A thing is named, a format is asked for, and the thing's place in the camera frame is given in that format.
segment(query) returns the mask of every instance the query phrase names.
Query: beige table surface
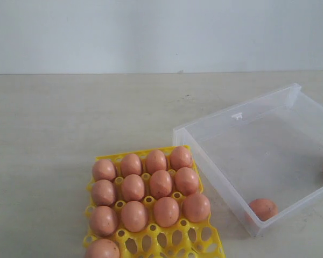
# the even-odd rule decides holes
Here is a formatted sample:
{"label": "beige table surface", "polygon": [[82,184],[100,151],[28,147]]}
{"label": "beige table surface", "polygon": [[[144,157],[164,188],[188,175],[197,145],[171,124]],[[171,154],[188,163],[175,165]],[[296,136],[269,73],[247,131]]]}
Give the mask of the beige table surface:
{"label": "beige table surface", "polygon": [[[82,257],[95,156],[170,146],[174,127],[292,82],[323,104],[323,71],[0,75],[0,257]],[[252,238],[203,182],[227,258],[323,257],[323,199]]]}

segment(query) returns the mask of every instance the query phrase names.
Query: brown egg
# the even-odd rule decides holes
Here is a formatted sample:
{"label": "brown egg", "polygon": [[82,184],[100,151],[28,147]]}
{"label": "brown egg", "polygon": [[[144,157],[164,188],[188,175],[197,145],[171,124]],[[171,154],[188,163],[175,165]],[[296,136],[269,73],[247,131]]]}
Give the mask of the brown egg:
{"label": "brown egg", "polygon": [[120,258],[120,250],[111,240],[98,239],[87,248],[85,258]]}
{"label": "brown egg", "polygon": [[130,232],[143,230],[149,219],[147,208],[140,202],[126,203],[121,210],[121,220],[124,227]]}
{"label": "brown egg", "polygon": [[253,200],[249,206],[261,221],[266,221],[278,214],[278,207],[269,199],[260,198]]}
{"label": "brown egg", "polygon": [[142,163],[138,155],[130,153],[124,156],[121,161],[121,174],[123,177],[142,174]]}
{"label": "brown egg", "polygon": [[151,176],[150,191],[155,199],[168,196],[172,192],[172,178],[166,170],[158,170]]}
{"label": "brown egg", "polygon": [[174,176],[174,182],[178,191],[188,196],[199,190],[200,180],[197,173],[191,168],[180,168]]}
{"label": "brown egg", "polygon": [[205,195],[193,193],[183,201],[182,211],[184,217],[190,222],[201,222],[210,214],[210,202]]}
{"label": "brown egg", "polygon": [[141,200],[145,196],[145,184],[138,175],[128,175],[121,185],[123,199],[126,202],[131,200]]}
{"label": "brown egg", "polygon": [[92,186],[91,197],[97,206],[111,206],[117,200],[116,187],[109,180],[98,180]]}
{"label": "brown egg", "polygon": [[175,199],[163,197],[153,206],[156,222],[161,227],[171,227],[179,217],[179,206]]}
{"label": "brown egg", "polygon": [[99,237],[107,237],[114,233],[118,225],[116,212],[107,206],[98,206],[90,217],[90,228]]}
{"label": "brown egg", "polygon": [[178,146],[170,154],[170,164],[175,170],[183,167],[191,168],[193,166],[192,154],[184,146]]}
{"label": "brown egg", "polygon": [[95,181],[100,179],[112,181],[117,175],[117,169],[111,160],[98,160],[92,167],[92,175]]}
{"label": "brown egg", "polygon": [[146,157],[146,169],[151,175],[158,170],[166,170],[165,154],[159,149],[152,150]]}

